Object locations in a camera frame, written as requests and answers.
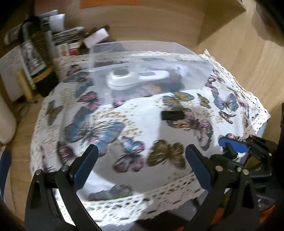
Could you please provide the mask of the black round grinder cup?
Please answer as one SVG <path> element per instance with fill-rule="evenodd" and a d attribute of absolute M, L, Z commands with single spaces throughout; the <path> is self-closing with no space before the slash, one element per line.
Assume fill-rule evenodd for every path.
<path fill-rule="evenodd" d="M 169 77 L 167 80 L 166 86 L 170 89 L 170 91 L 179 91 L 184 88 L 184 84 L 182 81 L 182 76 L 177 70 L 168 70 Z"/>

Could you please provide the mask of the butterfly print lace cloth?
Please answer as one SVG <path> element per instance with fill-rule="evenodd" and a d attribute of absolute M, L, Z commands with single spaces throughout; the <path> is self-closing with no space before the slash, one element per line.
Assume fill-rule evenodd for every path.
<path fill-rule="evenodd" d="M 59 85 L 44 99 L 30 148 L 30 171 L 70 165 L 90 144 L 99 158 L 78 196 L 99 226 L 126 225 L 177 209 L 203 190 L 185 159 L 194 144 L 204 156 L 220 137 L 255 135 L 270 118 L 252 93 L 208 52 L 213 72 L 201 90 L 183 90 L 102 104 L 87 57 L 58 62 Z M 161 119 L 161 111 L 185 118 Z"/>

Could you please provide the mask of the small black rectangular block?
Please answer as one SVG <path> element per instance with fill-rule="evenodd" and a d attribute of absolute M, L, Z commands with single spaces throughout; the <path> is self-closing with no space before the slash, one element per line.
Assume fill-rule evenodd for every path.
<path fill-rule="evenodd" d="M 164 121 L 176 121 L 185 118 L 183 111 L 161 111 L 161 119 Z"/>

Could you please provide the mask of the beige ceramic mug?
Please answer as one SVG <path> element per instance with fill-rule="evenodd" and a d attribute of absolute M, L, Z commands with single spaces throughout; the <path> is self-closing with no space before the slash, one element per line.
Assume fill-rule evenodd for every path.
<path fill-rule="evenodd" d="M 17 129 L 17 121 L 5 103 L 4 99 L 0 99 L 0 140 L 1 144 L 7 145 L 13 139 Z"/>

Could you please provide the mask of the white handheld device in box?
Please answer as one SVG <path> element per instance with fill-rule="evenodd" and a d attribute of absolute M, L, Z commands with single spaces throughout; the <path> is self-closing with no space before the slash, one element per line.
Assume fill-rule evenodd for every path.
<path fill-rule="evenodd" d="M 131 68 L 121 67 L 112 70 L 106 76 L 106 84 L 112 90 L 127 90 L 137 85 L 169 77 L 166 70 L 138 71 Z"/>

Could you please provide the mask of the clear plastic storage box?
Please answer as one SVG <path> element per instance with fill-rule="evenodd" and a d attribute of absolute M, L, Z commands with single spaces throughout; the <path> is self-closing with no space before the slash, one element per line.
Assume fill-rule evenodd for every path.
<path fill-rule="evenodd" d="M 182 90 L 201 90 L 213 65 L 175 43 L 116 41 L 89 50 L 93 91 L 102 104 Z"/>

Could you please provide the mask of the stack of papers and magazines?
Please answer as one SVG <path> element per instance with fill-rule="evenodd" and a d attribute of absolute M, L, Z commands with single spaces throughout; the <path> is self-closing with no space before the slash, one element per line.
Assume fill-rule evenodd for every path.
<path fill-rule="evenodd" d="M 63 32 L 53 34 L 46 32 L 46 40 L 49 44 L 51 56 L 73 56 L 79 55 L 79 48 L 83 43 L 83 26 L 73 27 Z"/>

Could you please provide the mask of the pink white small box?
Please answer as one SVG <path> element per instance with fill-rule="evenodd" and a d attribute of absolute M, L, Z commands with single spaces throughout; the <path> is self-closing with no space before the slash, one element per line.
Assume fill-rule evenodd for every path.
<path fill-rule="evenodd" d="M 93 28 L 92 30 L 85 32 L 83 42 L 85 46 L 89 49 L 93 45 L 96 45 L 106 38 L 109 37 L 108 31 L 110 27 L 109 25 L 105 25 L 100 28 Z"/>

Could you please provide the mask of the orange sticky note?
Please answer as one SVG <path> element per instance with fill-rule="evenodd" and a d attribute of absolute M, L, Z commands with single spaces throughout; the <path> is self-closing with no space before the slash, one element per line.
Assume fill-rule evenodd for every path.
<path fill-rule="evenodd" d="M 80 0 L 80 8 L 91 8 L 111 5 L 133 5 L 139 6 L 143 3 L 141 0 Z"/>

